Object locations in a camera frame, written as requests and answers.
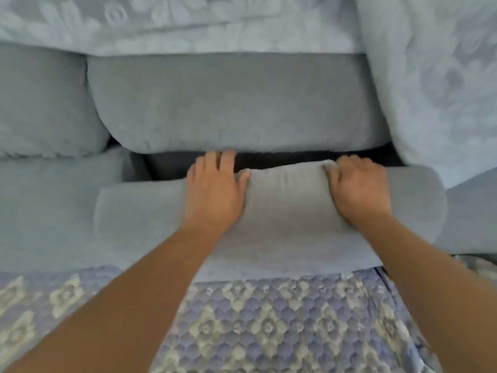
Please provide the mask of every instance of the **person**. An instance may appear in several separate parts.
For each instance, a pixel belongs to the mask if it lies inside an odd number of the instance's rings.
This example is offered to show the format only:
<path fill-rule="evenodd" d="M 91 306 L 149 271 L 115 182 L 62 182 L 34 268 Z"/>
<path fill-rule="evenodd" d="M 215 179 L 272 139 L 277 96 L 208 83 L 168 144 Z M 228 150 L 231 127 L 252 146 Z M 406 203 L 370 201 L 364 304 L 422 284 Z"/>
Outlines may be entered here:
<path fill-rule="evenodd" d="M 196 271 L 242 214 L 250 173 L 235 153 L 199 157 L 184 222 L 6 372 L 146 372 Z M 385 169 L 343 156 L 327 167 L 339 212 L 381 258 L 446 373 L 497 371 L 493 285 L 409 231 L 391 213 Z"/>

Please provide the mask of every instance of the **hand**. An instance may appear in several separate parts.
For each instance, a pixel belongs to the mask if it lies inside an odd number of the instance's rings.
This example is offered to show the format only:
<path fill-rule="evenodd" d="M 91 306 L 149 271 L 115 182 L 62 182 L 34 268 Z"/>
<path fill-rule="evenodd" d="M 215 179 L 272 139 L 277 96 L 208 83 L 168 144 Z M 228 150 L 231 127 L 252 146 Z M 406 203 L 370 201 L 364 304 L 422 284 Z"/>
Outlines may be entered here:
<path fill-rule="evenodd" d="M 326 166 L 330 192 L 339 212 L 358 227 L 371 217 L 391 214 L 386 169 L 369 158 L 342 156 Z"/>
<path fill-rule="evenodd" d="M 183 226 L 221 238 L 240 218 L 250 172 L 235 180 L 235 152 L 198 157 L 186 176 Z"/>

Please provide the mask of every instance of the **patterned bedspread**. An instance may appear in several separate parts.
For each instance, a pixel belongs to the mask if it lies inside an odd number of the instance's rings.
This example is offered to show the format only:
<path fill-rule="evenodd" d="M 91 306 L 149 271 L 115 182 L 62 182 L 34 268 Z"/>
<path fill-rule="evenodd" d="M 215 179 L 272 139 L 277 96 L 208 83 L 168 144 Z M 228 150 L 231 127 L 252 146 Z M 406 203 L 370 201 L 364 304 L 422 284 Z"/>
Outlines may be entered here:
<path fill-rule="evenodd" d="M 0 274 L 0 370 L 119 273 Z M 423 371 L 387 288 L 375 269 L 192 285 L 151 371 Z"/>

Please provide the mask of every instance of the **person's left hand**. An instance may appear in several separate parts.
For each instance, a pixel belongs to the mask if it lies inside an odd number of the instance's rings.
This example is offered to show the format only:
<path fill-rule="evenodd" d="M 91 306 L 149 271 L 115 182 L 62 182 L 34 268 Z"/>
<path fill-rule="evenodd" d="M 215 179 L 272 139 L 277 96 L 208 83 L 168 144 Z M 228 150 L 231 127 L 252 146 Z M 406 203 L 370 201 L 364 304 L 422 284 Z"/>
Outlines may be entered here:
<path fill-rule="evenodd" d="M 184 227 L 221 238 L 239 219 L 245 204 L 250 172 L 235 180 L 233 151 L 207 152 L 197 158 L 186 176 Z"/>

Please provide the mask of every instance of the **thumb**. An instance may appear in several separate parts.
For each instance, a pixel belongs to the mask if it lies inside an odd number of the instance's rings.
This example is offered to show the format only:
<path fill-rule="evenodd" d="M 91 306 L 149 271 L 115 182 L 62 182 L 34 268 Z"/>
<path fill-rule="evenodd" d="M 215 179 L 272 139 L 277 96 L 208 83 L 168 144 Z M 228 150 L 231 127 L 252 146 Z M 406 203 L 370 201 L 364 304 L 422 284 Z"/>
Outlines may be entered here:
<path fill-rule="evenodd" d="M 330 189 L 332 194 L 336 192 L 339 187 L 340 181 L 340 169 L 336 166 L 327 165 L 325 166 L 326 174 L 330 182 Z"/>
<path fill-rule="evenodd" d="M 247 185 L 249 183 L 249 179 L 251 177 L 251 172 L 245 170 L 238 178 L 238 195 L 242 201 L 245 201 L 245 194 L 247 191 Z"/>

